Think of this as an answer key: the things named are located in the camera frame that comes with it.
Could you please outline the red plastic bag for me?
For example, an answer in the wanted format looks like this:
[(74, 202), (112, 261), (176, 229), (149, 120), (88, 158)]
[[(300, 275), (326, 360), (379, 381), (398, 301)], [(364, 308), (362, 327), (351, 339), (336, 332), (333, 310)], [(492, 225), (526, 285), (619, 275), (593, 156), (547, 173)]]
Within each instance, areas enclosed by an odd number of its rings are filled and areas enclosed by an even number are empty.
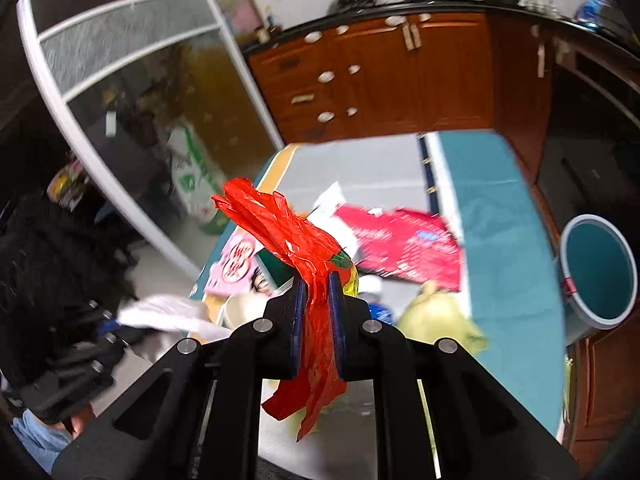
[(346, 391), (334, 359), (328, 283), (330, 274), (336, 272), (341, 286), (354, 290), (355, 265), (332, 235), (292, 211), (278, 191), (263, 193), (249, 180), (236, 178), (222, 186), (213, 202), (268, 252), (297, 271), (308, 286), (300, 372), (294, 379), (282, 380), (276, 393), (262, 404), (277, 420), (304, 410), (296, 437), (303, 440), (314, 430), (322, 408)]

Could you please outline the pink cartoon paper package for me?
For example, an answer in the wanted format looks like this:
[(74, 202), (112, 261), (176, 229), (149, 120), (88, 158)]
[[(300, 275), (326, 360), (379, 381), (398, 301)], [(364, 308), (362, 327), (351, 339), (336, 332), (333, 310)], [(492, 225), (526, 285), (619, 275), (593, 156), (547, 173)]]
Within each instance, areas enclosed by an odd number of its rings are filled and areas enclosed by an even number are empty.
[(256, 254), (262, 248), (253, 235), (235, 229), (209, 268), (204, 294), (229, 297), (248, 292), (258, 269)]

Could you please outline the red snack package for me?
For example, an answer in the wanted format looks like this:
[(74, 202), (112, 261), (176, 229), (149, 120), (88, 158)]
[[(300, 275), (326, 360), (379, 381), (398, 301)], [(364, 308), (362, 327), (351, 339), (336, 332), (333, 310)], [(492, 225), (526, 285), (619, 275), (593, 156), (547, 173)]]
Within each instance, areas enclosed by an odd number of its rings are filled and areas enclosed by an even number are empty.
[(364, 209), (345, 204), (335, 211), (356, 236), (356, 266), (379, 276), (442, 289), (461, 289), (463, 252), (438, 214), (412, 209)]

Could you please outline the white tissue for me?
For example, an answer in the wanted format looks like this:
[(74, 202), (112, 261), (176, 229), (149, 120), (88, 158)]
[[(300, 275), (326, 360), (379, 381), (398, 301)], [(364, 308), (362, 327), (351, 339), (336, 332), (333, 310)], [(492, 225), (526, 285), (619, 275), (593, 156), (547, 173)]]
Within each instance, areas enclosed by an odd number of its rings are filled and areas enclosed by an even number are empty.
[(175, 295), (153, 295), (135, 301), (118, 311), (116, 321), (121, 326), (188, 333), (206, 341), (228, 338), (232, 333), (209, 319), (204, 302)]

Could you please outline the blue round trash bin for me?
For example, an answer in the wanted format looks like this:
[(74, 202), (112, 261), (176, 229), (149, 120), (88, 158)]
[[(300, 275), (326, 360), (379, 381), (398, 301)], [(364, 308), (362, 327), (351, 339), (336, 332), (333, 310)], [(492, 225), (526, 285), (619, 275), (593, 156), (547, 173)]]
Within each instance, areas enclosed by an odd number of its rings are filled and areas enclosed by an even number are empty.
[(581, 214), (561, 233), (556, 257), (564, 297), (565, 341), (614, 330), (636, 303), (639, 278), (623, 234), (605, 218)]

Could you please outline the brown wooden kitchen cabinet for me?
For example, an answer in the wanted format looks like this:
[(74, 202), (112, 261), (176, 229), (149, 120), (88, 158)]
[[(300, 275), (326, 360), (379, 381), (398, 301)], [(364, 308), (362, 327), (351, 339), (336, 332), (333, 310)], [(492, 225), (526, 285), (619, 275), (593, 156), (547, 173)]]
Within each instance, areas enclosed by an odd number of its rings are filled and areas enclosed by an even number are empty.
[(288, 143), (438, 136), (483, 364), (550, 431), (562, 405), (552, 248), (578, 214), (639, 243), (639, 59), (579, 26), (470, 2), (335, 15), (247, 55)]

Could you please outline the clear plastic water bottle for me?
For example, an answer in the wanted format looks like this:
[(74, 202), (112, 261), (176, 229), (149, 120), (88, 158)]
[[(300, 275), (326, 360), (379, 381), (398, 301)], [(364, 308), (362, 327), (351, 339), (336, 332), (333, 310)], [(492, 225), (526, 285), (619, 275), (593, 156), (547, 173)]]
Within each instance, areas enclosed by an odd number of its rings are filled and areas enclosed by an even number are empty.
[(392, 310), (383, 304), (383, 281), (376, 275), (361, 275), (358, 282), (358, 298), (369, 306), (371, 318), (394, 325)]

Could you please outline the teal grey tablecloth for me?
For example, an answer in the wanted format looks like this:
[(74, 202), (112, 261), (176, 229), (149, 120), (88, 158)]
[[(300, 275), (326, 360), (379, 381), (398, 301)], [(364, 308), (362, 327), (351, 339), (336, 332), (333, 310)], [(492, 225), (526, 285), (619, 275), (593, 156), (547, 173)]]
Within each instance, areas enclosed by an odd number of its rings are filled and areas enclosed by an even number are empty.
[[(462, 250), (462, 316), (489, 348), (461, 336), (409, 339), (344, 295), (354, 274), (337, 241), (299, 215), (296, 191), (344, 185), (361, 205), (393, 205), (415, 183), (411, 220), (433, 217)], [(294, 465), (318, 444), (315, 472), (345, 479), (573, 479), (555, 434), (564, 314), (550, 247), (509, 145), (488, 132), (429, 132), (289, 146), (256, 181), (215, 195), (230, 232), (252, 234), (295, 273), (257, 321), (198, 352), (205, 366), (203, 479), (251, 479), (259, 425), (302, 412)]]

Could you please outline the green white sack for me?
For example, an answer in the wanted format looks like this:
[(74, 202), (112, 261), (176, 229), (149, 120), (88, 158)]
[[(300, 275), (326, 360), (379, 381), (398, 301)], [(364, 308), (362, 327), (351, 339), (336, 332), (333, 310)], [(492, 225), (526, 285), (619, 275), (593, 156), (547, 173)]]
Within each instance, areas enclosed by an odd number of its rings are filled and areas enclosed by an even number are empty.
[(186, 213), (204, 233), (221, 234), (229, 220), (217, 209), (213, 196), (222, 193), (226, 175), (210, 158), (193, 125), (183, 118), (172, 124), (166, 148), (171, 181)]

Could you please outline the white framed glass door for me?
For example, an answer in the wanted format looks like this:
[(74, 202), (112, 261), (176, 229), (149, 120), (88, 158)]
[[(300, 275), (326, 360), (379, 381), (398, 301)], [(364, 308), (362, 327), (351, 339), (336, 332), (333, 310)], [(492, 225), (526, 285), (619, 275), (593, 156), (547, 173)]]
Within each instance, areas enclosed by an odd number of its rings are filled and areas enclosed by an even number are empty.
[(242, 55), (253, 0), (18, 0), (43, 101), (92, 183), (173, 266), (196, 278), (220, 235), (171, 181), (172, 124), (193, 125), (227, 177), (257, 177), (283, 144)]

